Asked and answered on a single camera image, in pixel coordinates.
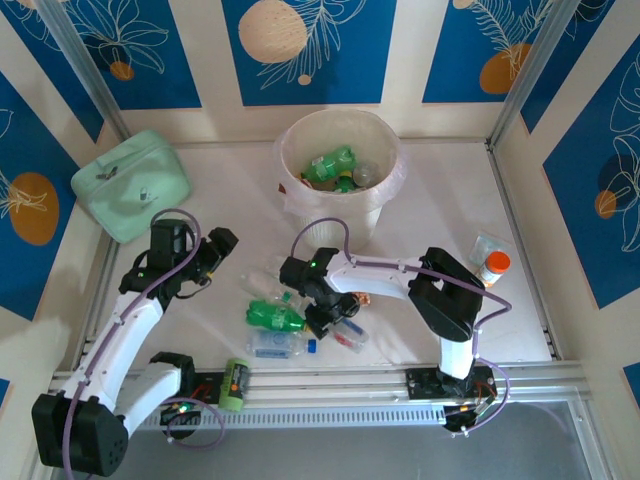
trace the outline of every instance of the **orange bottle cap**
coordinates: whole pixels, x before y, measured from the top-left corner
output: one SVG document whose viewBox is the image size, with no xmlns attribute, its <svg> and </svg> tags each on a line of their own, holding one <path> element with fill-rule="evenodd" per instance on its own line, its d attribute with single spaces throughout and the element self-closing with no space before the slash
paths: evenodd
<svg viewBox="0 0 640 480">
<path fill-rule="evenodd" d="M 487 258 L 487 268 L 493 273 L 504 273 L 510 266 L 511 259 L 504 252 L 492 252 Z"/>
</svg>

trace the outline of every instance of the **green plastic bottle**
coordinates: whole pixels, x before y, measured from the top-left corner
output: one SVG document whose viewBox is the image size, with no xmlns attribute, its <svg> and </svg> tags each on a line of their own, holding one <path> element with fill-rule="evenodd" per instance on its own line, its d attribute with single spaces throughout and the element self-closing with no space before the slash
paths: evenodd
<svg viewBox="0 0 640 480">
<path fill-rule="evenodd" d="M 356 168 L 356 156 L 349 145 L 344 145 L 313 160 L 309 168 L 302 173 L 302 178 L 313 183 L 322 183 L 336 178 L 345 170 L 351 172 L 354 168 Z"/>
<path fill-rule="evenodd" d="M 338 175 L 338 181 L 333 191 L 337 193 L 349 193 L 355 189 L 356 184 L 353 182 L 353 174 L 347 170 Z"/>
<path fill-rule="evenodd" d="M 299 332 L 305 329 L 304 318 L 289 307 L 253 300 L 247 310 L 247 323 L 277 332 Z"/>
</svg>

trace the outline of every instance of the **yellow circle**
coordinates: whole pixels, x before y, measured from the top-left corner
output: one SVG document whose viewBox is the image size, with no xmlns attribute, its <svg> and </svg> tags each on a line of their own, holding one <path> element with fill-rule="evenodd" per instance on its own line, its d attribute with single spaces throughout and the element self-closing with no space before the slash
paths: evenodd
<svg viewBox="0 0 640 480">
<path fill-rule="evenodd" d="M 291 60 L 307 44 L 307 27 L 293 7 L 282 0 L 260 0 L 249 8 L 238 25 L 240 43 L 261 63 Z"/>
<path fill-rule="evenodd" d="M 453 6 L 459 10 L 469 8 L 476 0 L 453 0 Z"/>
<path fill-rule="evenodd" d="M 309 85 L 311 83 L 311 77 L 309 75 L 300 75 L 298 77 L 298 83 L 302 86 Z"/>
</svg>

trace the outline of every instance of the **robotic arm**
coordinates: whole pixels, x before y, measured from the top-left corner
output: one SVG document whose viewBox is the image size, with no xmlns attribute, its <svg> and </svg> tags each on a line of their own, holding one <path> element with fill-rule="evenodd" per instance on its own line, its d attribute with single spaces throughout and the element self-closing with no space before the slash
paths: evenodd
<svg viewBox="0 0 640 480">
<path fill-rule="evenodd" d="M 119 395 L 138 350 L 171 300 L 188 298 L 179 295 L 182 285 L 193 282 L 206 288 L 213 272 L 238 242 L 228 229 L 212 230 L 209 240 L 200 242 L 184 268 L 151 290 L 123 318 L 125 309 L 141 292 L 187 259 L 193 240 L 193 231 L 182 220 L 159 220 L 151 226 L 150 249 L 136 258 L 123 277 L 121 295 L 93 348 L 57 395 L 40 395 L 33 406 L 33 424 L 44 465 L 63 466 L 64 423 L 80 382 L 88 380 L 73 415 L 71 465 L 76 471 L 102 476 L 118 468 L 129 437 L 153 410 L 168 397 L 189 396 L 193 391 L 195 369 L 191 357 L 159 353 L 134 385 Z M 145 257 L 146 266 L 141 267 Z M 94 360 L 93 375 L 87 379 L 86 372 Z"/>
<path fill-rule="evenodd" d="M 344 251 L 320 248 L 308 262 L 288 257 L 280 269 L 280 281 L 314 299 L 315 305 L 309 305 L 305 315 L 320 339 L 327 334 L 328 325 L 358 312 L 358 301 L 348 292 L 410 300 L 440 339 L 443 380 L 464 381 L 474 363 L 473 327 L 482 296 L 448 282 L 438 288 L 436 278 L 417 272 L 417 268 L 446 274 L 484 290 L 482 282 L 463 265 L 445 250 L 433 247 L 423 257 L 408 259 L 349 258 Z"/>
</svg>

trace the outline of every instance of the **white trash bin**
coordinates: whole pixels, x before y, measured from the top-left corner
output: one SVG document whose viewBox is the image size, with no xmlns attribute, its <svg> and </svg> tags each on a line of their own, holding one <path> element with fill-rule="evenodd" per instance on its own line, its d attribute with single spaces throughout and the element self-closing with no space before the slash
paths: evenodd
<svg viewBox="0 0 640 480">
<path fill-rule="evenodd" d="M 313 190 L 298 178 L 311 160 L 343 145 L 351 146 L 358 161 L 378 165 L 381 181 L 366 190 L 334 193 Z M 407 162 L 400 140 L 377 115 L 360 110 L 321 110 L 300 119 L 274 145 L 277 178 L 286 190 L 284 210 L 302 230 L 323 217 L 338 217 L 349 225 L 352 251 L 369 242 L 385 203 L 396 196 L 406 178 Z M 323 222 L 304 236 L 314 248 L 342 248 L 344 230 Z"/>
</svg>

